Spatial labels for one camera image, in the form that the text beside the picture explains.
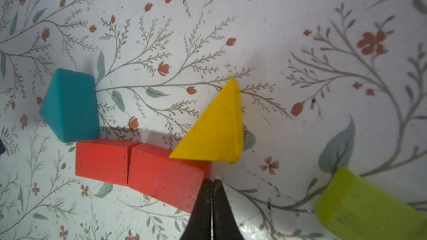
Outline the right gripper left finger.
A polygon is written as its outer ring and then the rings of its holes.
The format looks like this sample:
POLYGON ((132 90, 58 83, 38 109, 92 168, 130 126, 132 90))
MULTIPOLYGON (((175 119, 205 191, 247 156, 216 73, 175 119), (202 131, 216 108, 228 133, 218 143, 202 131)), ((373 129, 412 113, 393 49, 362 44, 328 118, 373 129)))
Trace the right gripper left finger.
POLYGON ((212 181, 202 182, 189 223, 180 240, 211 240, 212 181))

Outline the teal triangular block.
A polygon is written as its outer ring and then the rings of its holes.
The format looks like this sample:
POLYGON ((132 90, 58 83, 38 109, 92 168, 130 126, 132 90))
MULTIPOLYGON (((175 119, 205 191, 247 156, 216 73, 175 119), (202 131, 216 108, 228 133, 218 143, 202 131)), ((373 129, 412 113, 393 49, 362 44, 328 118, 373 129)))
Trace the teal triangular block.
POLYGON ((57 69, 44 97, 40 115, 63 143, 99 138, 94 77, 57 69))

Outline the yellow triangular block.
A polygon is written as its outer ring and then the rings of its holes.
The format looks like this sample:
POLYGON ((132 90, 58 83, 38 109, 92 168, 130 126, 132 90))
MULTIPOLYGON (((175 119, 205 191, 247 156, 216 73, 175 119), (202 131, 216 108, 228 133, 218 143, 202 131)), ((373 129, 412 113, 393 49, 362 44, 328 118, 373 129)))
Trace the yellow triangular block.
POLYGON ((170 154, 180 160, 237 162, 244 149, 241 91, 230 79, 170 154))

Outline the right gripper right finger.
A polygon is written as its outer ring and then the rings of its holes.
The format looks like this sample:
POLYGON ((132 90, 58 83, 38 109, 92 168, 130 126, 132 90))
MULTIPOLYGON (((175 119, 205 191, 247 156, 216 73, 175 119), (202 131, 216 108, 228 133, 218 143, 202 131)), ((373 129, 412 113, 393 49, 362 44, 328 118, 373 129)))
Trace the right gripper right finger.
POLYGON ((212 190, 214 240, 244 240, 232 213, 221 180, 214 180, 212 190))

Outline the red block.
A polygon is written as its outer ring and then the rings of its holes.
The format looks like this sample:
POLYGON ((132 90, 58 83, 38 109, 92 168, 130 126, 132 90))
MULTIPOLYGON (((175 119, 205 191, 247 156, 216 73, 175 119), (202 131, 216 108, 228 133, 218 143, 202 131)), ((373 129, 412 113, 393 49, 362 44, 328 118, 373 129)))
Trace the red block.
POLYGON ((131 150, 138 142, 95 139, 76 143, 78 177, 127 186, 131 150))
POLYGON ((171 151, 143 143, 132 147, 127 186, 191 213, 212 163, 170 158, 171 151))

